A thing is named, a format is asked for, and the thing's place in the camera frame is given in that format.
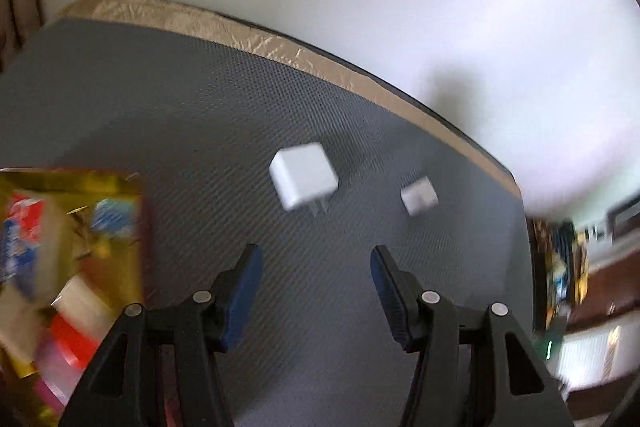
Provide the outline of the small white cube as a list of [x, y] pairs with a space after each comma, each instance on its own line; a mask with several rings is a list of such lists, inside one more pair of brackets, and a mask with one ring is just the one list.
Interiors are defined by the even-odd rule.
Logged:
[[434, 185], [427, 176], [417, 179], [400, 190], [400, 198], [408, 215], [419, 216], [439, 203]]

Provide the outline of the blue patterned small tin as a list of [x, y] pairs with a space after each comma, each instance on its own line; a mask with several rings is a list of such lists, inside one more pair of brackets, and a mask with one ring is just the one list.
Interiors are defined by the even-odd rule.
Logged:
[[90, 229], [115, 239], [133, 239], [137, 233], [138, 214], [134, 200], [104, 198], [94, 206]]

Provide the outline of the white charger plug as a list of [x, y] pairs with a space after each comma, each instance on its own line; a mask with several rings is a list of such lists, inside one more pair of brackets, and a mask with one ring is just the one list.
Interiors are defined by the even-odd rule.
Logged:
[[315, 216], [327, 212], [329, 198], [338, 189], [338, 176], [326, 150], [312, 142], [278, 150], [269, 174], [285, 211], [307, 207]]

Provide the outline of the floss pick plastic box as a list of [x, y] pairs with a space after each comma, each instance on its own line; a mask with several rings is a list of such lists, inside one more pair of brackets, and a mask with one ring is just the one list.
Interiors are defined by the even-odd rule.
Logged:
[[16, 190], [1, 227], [3, 276], [32, 303], [58, 295], [58, 260], [66, 214], [43, 193]]

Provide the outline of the Marubi red silver box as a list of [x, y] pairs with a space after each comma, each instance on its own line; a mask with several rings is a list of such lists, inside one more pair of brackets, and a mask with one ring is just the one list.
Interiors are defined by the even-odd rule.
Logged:
[[71, 277], [52, 301], [52, 307], [77, 332], [100, 343], [117, 313], [81, 274]]

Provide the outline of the red gold tin box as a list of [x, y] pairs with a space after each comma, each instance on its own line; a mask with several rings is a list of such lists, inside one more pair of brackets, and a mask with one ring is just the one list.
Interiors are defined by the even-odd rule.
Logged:
[[1, 422], [54, 426], [117, 315], [144, 299], [135, 173], [1, 171]]

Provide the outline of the grey mesh table mat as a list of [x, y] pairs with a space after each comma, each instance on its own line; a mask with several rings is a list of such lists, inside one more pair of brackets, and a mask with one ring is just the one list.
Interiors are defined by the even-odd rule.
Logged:
[[[327, 212], [285, 211], [269, 165], [319, 142]], [[152, 300], [189, 297], [262, 247], [240, 343], [219, 360], [240, 426], [395, 426], [414, 360], [390, 335], [369, 259], [461, 306], [502, 301], [524, 329], [533, 288], [521, 199], [448, 145], [291, 67], [171, 32], [92, 20], [41, 31], [1, 77], [1, 162], [140, 174], [152, 204]], [[411, 217], [427, 176], [439, 203]]]

